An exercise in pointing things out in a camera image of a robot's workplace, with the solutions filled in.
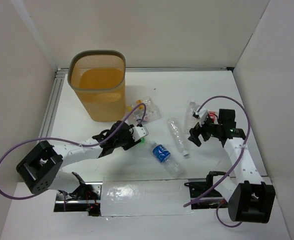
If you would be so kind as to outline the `red cap cola bottle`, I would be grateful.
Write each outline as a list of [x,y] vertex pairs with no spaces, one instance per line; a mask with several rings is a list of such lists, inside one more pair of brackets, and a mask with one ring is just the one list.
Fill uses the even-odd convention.
[[212,119],[213,122],[217,123],[218,122],[218,115],[215,111],[208,111],[210,118]]

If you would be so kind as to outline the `crushed clear bottle white cap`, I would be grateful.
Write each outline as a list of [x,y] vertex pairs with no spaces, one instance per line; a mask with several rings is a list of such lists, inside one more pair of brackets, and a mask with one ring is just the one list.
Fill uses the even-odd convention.
[[189,156],[187,141],[178,120],[174,117],[167,119],[167,127],[177,150],[187,158]]

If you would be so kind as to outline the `blue label water bottle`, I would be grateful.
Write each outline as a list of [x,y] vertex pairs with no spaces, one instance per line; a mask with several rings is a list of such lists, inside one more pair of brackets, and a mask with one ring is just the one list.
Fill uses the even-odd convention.
[[183,173],[182,167],[162,144],[152,141],[150,147],[152,155],[173,178],[176,179]]

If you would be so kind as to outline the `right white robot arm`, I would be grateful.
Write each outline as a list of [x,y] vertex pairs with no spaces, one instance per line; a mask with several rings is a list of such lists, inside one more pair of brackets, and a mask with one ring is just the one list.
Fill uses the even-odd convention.
[[259,174],[245,142],[247,135],[236,127],[235,110],[220,109],[214,121],[206,109],[196,108],[193,117],[198,122],[189,130],[189,141],[200,147],[201,142],[217,138],[236,176],[233,182],[229,173],[210,171],[200,196],[219,193],[228,204],[229,217],[234,222],[268,223],[276,192]]

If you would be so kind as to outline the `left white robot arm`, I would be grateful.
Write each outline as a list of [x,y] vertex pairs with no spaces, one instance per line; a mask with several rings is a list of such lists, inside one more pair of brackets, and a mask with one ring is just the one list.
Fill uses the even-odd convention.
[[46,190],[57,190],[81,199],[89,185],[76,172],[64,172],[63,167],[83,160],[93,160],[113,153],[116,148],[125,151],[148,135],[141,124],[134,126],[117,121],[98,135],[77,144],[50,144],[40,141],[16,166],[30,192],[38,195]]

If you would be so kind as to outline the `yellow mesh waste bin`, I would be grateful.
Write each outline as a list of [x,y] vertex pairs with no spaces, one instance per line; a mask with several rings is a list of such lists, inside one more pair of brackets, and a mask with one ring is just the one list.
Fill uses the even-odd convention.
[[71,61],[67,82],[92,120],[124,117],[126,60],[115,50],[86,50]]

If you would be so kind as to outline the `aluminium frame rail back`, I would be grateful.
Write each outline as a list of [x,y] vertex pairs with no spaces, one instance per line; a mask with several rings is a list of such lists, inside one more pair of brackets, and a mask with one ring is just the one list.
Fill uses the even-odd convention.
[[234,71],[234,67],[128,67],[127,72],[214,72]]

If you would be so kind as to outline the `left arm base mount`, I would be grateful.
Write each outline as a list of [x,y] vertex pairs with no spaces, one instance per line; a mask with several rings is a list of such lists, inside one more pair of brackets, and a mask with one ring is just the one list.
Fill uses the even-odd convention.
[[62,183],[66,183],[66,189],[56,192],[53,211],[62,212],[86,212],[88,216],[101,216],[101,182],[85,182],[75,172],[62,172]]

